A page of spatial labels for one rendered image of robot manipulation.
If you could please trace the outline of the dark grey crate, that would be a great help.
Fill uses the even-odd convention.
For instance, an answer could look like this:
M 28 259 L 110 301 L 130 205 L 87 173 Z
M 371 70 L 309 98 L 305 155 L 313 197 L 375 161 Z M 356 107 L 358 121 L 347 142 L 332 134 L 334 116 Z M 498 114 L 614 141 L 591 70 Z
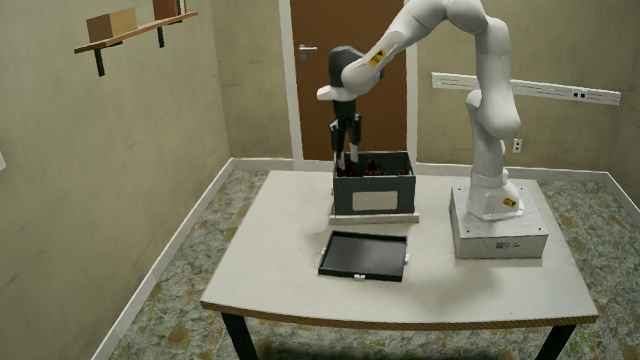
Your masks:
M 368 169 L 369 159 L 376 160 L 382 176 L 362 177 Z M 351 163 L 358 177 L 338 177 L 343 169 L 338 167 L 337 153 L 334 154 L 335 216 L 414 213 L 416 176 L 399 151 L 358 152 L 358 162 Z M 399 170 L 403 170 L 405 175 L 396 176 Z

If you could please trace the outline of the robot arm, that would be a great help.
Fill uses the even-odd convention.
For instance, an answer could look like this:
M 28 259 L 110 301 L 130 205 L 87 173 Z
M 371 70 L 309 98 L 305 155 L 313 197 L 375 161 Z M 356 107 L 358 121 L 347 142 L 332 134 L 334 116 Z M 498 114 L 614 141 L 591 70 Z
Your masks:
M 518 190 L 504 169 L 503 143 L 518 134 L 521 122 L 511 88 L 508 27 L 483 12 L 479 0 L 411 0 L 367 54 L 351 46 L 329 52 L 330 84 L 318 90 L 317 98 L 348 102 L 368 93 L 384 77 L 384 67 L 398 53 L 428 36 L 447 19 L 462 31 L 478 33 L 476 77 L 480 90 L 473 90 L 466 99 L 474 158 L 465 205 L 484 221 L 493 221 L 524 214 Z

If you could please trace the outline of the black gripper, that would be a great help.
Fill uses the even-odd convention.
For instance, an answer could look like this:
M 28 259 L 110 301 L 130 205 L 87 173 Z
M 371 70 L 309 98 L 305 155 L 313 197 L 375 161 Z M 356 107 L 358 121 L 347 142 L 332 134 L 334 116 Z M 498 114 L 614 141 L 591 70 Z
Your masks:
M 330 133 L 331 133 L 331 147 L 332 147 L 332 150 L 337 152 L 338 167 L 341 169 L 345 169 L 344 151 L 343 151 L 345 132 L 348 130 L 348 134 L 351 142 L 350 144 L 351 161 L 357 163 L 358 162 L 357 146 L 359 146 L 358 142 L 361 141 L 361 117 L 362 116 L 358 114 L 353 115 L 353 113 L 356 113 L 356 99 L 348 102 L 339 102 L 339 101 L 333 100 L 333 109 L 335 114 L 335 122 L 332 124 L 329 124 Z M 349 115 L 349 116 L 345 116 L 345 115 Z M 339 137 L 339 140 L 338 140 L 338 137 Z

